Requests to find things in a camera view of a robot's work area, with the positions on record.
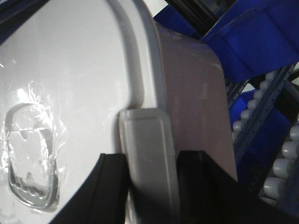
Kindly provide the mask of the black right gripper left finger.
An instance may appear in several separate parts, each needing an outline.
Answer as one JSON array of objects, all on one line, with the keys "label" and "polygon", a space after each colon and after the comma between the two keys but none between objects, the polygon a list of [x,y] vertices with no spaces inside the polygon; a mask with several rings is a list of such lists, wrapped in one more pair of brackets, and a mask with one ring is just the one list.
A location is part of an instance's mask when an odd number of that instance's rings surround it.
[{"label": "black right gripper left finger", "polygon": [[130,178],[124,154],[101,154],[53,224],[123,224]]}]

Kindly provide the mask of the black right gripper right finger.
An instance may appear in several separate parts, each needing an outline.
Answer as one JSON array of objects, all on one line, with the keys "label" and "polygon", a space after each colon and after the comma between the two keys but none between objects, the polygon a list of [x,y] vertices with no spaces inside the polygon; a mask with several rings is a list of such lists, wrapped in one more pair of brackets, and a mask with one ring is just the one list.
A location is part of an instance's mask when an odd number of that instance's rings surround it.
[{"label": "black right gripper right finger", "polygon": [[177,159],[182,224],[297,224],[227,174],[206,152],[182,151]]}]

